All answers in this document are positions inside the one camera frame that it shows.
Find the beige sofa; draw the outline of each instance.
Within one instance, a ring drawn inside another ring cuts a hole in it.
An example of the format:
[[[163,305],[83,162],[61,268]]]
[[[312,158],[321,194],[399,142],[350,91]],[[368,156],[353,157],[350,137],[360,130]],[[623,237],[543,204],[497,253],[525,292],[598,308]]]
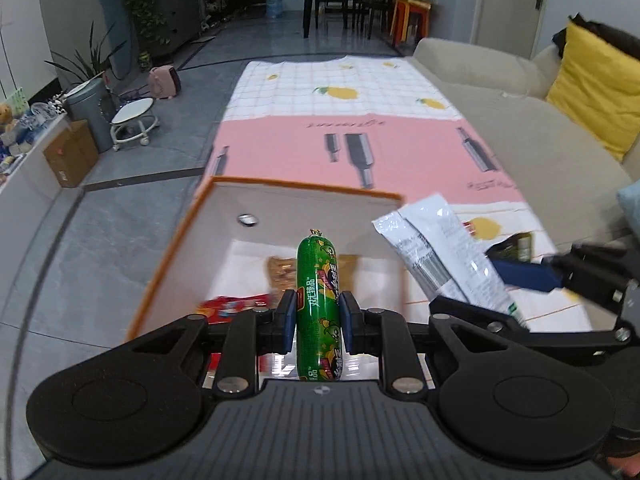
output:
[[[616,191],[640,178],[640,148],[620,165],[544,100],[560,67],[554,46],[530,61],[429,38],[409,59],[491,146],[559,250],[629,233]]]

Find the red snack package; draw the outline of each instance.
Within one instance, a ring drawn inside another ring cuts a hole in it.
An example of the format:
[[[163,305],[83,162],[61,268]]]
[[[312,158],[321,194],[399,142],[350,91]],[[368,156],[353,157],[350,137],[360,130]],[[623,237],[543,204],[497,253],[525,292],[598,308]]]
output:
[[[269,295],[261,294],[260,296],[251,296],[250,298],[230,298],[228,296],[219,296],[213,300],[207,300],[200,304],[196,310],[196,314],[204,314],[207,316],[209,323],[228,323],[238,312],[254,308],[256,306],[269,306]],[[220,354],[211,354],[211,363],[209,370],[218,368],[220,362]],[[260,357],[259,368],[263,371],[265,364],[264,357]]]

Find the white door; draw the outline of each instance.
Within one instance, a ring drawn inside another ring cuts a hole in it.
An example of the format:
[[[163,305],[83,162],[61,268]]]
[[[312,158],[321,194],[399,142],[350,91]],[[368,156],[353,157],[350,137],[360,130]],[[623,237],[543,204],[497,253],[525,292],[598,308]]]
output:
[[[482,0],[476,43],[529,59],[543,0]]]

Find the white round stool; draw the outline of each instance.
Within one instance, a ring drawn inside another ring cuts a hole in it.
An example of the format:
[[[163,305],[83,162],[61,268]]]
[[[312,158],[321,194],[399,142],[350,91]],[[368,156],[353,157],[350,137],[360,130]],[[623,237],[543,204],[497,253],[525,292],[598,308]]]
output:
[[[125,142],[140,139],[140,144],[149,144],[149,132],[160,124],[158,118],[151,111],[154,99],[147,97],[125,104],[111,120],[111,139],[113,140],[113,151],[117,152],[120,145]],[[146,127],[143,120],[152,120],[151,126]],[[118,134],[128,126],[137,126],[140,133],[134,134],[126,139],[119,139]]]

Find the water bottle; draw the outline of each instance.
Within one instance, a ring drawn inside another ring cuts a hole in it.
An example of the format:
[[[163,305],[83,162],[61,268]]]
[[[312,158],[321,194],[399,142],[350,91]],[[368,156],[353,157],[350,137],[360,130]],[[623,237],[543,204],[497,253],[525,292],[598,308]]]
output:
[[[267,18],[282,16],[282,0],[267,0]]]

